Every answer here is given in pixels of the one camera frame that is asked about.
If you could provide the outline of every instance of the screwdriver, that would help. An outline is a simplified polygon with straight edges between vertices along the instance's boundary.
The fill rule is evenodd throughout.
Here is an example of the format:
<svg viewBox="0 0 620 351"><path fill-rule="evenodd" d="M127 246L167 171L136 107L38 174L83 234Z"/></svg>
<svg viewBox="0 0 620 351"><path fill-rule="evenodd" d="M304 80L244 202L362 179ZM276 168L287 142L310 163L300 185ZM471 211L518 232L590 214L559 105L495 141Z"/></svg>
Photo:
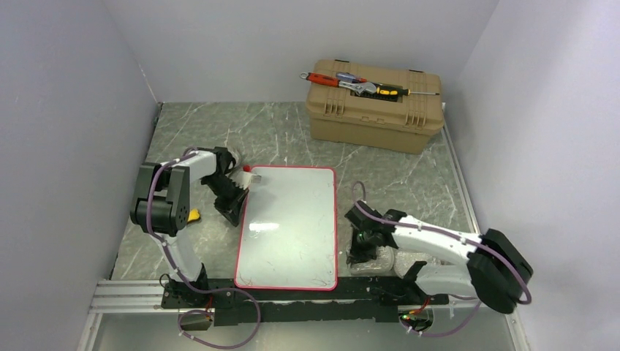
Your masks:
<svg viewBox="0 0 620 351"><path fill-rule="evenodd" d="M402 89L395 86L386 86L384 84L377 84L377 94L380 95L401 95L403 97L408 97L411 94L419 94L419 95L439 95L439 93L431 93L427 91L411 91L409 89Z"/></svg>
<svg viewBox="0 0 620 351"><path fill-rule="evenodd" d="M336 78L338 78L339 80L344 80L345 82L351 82L351 83L364 83L368 81L365 78L362 78L357 75L352 75L351 73L348 73L348 72L337 72ZM378 83L373 83L373 84L377 86L376 94L379 94L379 95L401 95L404 97L408 97L411 94L439 95L439 93L428 93L425 91L410 91L409 89L397 88L395 86L386 86L386 85L378 84Z"/></svg>

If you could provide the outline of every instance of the black mounting plate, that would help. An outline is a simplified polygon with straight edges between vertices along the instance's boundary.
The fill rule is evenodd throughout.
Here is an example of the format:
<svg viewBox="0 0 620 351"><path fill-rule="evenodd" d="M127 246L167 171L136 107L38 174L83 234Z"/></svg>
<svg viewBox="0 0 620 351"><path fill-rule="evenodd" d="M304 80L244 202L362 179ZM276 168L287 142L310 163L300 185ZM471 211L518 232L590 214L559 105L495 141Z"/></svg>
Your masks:
<svg viewBox="0 0 620 351"><path fill-rule="evenodd" d="M211 289L236 287L232 279L209 279ZM374 318L376 322L395 322L398 306L421 305L426 297L419 296L397 276L339 277L331 291L243 289L260 302L262 322L297 322L307 320L357 320ZM316 300L348 300L347 303L313 303ZM278 301L297 301L279 303ZM448 304L447 295L435 295L432 305ZM241 294L213 294L215 326L255 322L256 310ZM188 309L182 300L163 297L164 309Z"/></svg>

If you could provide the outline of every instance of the wire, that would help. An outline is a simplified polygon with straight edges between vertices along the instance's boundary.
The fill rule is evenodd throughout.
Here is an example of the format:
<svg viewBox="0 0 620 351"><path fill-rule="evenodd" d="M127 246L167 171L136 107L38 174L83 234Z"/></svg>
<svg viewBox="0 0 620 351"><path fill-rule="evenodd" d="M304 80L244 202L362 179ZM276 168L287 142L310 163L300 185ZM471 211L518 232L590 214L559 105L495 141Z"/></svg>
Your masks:
<svg viewBox="0 0 620 351"><path fill-rule="evenodd" d="M162 283L162 278L168 276L168 281L170 281L170 274L168 273L164 273L161 276L159 276L159 285L161 285L164 289L166 289L166 286L164 285L164 283Z"/></svg>
<svg viewBox="0 0 620 351"><path fill-rule="evenodd" d="M424 300L422 307L420 307L419 309L414 309L413 311L409 311L409 314L413 314L413 315L419 314L420 312L424 311L424 309L428 306L429 302L431 302L430 296L428 296L426 300Z"/></svg>
<svg viewBox="0 0 620 351"><path fill-rule="evenodd" d="M451 331L445 331L443 333L423 333L420 331L418 332L418 335L424 336L426 338L442 338L444 336L455 334L461 331L461 329L465 328L465 325L467 325L467 323L472 320L474 315L476 315L476 312L478 312L480 305L482 305L482 301L478 301L478 303L476 303L476 306L474 306L474 309L467 315L467 317L465 317L461 324L457 325L456 328L452 329ZM398 322L400 323L400 325L403 326L403 328L405 328L406 331L409 331L409 327L407 327L400 318L398 319Z"/></svg>
<svg viewBox="0 0 620 351"><path fill-rule="evenodd" d="M472 296L460 296L460 295L454 295L454 294L448 294L449 296L452 296L453 298L457 298L458 300L463 300L463 301L471 301L471 300L477 300L478 298L472 297Z"/></svg>
<svg viewBox="0 0 620 351"><path fill-rule="evenodd" d="M418 226L417 224L394 222L394 221L390 221L390 220L387 220L387 219L383 219L383 218L379 218L379 217L373 216L372 214L366 212L366 210L364 210L362 208L362 206L360 206L358 204L358 201L355 199L355 187L358 184L361 185L361 187L362 187L362 193L363 193L362 200L366 201L366 187L364 186L364 183L362 183L361 181L356 181L355 183L353 183L353 186L351 186L351 194L352 194L352 199L353 199L353 205L355 205L355 207L364 216L367 216L369 219L372 219L375 222L379 222L379 223L383 223L383 224L389 224L389 225L394 225L394 226L398 226L398 227L407 227L407 228L412 228L412 229L428 230L429 232L434 232L434 233L442 234L442 235L445 235L445 236L450 237L452 239L455 239L457 241L461 241L461 236L456 235L454 233L450 233L447 230L444 230L442 228L432 227L432 226L428 226L428 225ZM508 268L510 273L517 280L517 283L519 284L519 286L523 290L523 293L525 293L526 299L525 300L517 300L517 302L522 304L522 305L529 305L529 304L532 303L532 294L530 293L529 289L527 288L526 282L523 280L523 278L521 278L521 275L519 274L519 272L517 272L517 269L510 262L508 262L508 260L506 260L506 258L504 258L499 252L493 250L492 248L490 248L488 246L485 246L485 245L482 245L480 243L477 243L477 242L475 242L473 240L469 240L469 239L465 238L465 244L476 246L478 249L482 249L482 250L488 252L489 254L493 255L496 259L498 259L499 262L501 262L503 265L505 265L506 268Z"/></svg>
<svg viewBox="0 0 620 351"><path fill-rule="evenodd" d="M185 160L188 160L190 158L192 158L193 156L195 156L197 153L196 152L192 152L195 151L195 148L187 148L185 150L185 154L178 158L178 159L174 159L172 161L166 162L165 164L163 164L156 172L155 175L153 176L153 180L151 181L151 188L148 190L148 200L146 203L146 230L148 232L148 234L150 236L152 236L153 238L155 238L157 241L159 241L160 243L162 243L162 248L163 248L163 252L164 252L164 256L166 257L166 259L168 260L168 263L170 264L170 267L172 268L172 270L179 276L179 278L181 278L181 280L183 281L183 283L185 283L185 285L187 285L187 287L194 291L195 293L199 293L199 294L213 294L213 293L221 293L221 292L234 292L234 293L240 293L241 295L245 295L253 304L254 307L256 308L256 314L257 314L257 321L256 321L256 325L254 326L254 329L252 330L252 332L250 333L250 335L243 340L242 342L238 343L238 344L234 344L231 346L222 346L222 345L216 345L216 344L212 344L208 341L204 341L202 339L199 339L189 333L187 333L186 331L183 330L183 327L181 325L181 322L183 320L183 318L187 317L190 314L201 314L203 316L206 317L213 317L213 313L208 312L208 311L204 311L201 309L193 309L190 311L187 311L185 313L183 313L181 316L178 317L177 320L177 327L179 330L179 336L185 336L188 339L191 339L195 342L198 342L200 344L203 344L205 346L209 346L212 347L214 349L220 349L220 350L232 350L232 349L236 349L237 347L242 347L243 345L247 344L250 342L250 340L252 340L252 338L254 338L254 336L256 335L256 332L258 332L258 327L260 326L260 306L258 304L258 302L256 301L256 299L254 298L254 296L250 295L249 293L247 293L246 291L243 291L241 289L237 289L234 287L224 287L224 288L220 288L220 289L212 289L212 290L202 290L202 289L198 289L197 287L194 287L189 280L187 279L187 277L185 277L185 275L183 274L183 272L181 272L181 270L179 270L177 264L175 263L170 250L168 249L168 245L166 240L160 236L157 235L154 231L153 231L153 223L152 223L152 211L153 211L153 199L155 197L155 188L157 185L157 181L159 180L159 177L162 175L162 173L176 165L179 162L183 162Z"/></svg>

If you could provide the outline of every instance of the marble floor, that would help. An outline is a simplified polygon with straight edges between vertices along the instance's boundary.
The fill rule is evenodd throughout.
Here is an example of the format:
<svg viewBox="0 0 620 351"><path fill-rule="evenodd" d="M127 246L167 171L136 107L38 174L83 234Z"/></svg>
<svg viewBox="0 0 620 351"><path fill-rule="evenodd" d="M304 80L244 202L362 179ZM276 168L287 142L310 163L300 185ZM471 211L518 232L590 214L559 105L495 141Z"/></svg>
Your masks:
<svg viewBox="0 0 620 351"><path fill-rule="evenodd" d="M469 231L468 214L442 134L431 138L422 154L411 155L313 140L302 102L164 104L147 160L173 159L188 146L232 146L250 165L333 167L339 276L350 275L345 261L351 230L344 214L352 206L350 187L355 180L366 184L368 204L380 212L394 208L425 222ZM232 278L240 230L213 208L213 200L208 187L192 184L191 206L200 210L202 219L190 224L188 231L209 277ZM166 271L157 245L138 226L128 223L112 278L156 279Z"/></svg>

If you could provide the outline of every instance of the white enclosure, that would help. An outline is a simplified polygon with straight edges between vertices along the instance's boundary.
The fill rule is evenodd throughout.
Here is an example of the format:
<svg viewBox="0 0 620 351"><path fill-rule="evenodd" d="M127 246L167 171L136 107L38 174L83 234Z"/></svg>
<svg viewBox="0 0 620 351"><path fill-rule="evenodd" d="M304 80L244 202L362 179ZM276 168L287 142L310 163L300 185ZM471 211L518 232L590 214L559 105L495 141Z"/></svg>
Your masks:
<svg viewBox="0 0 620 351"><path fill-rule="evenodd" d="M3 349L78 345L156 102L302 101L324 58L442 77L481 230L534 268L531 348L617 348L618 18L611 0L3 1Z"/></svg>

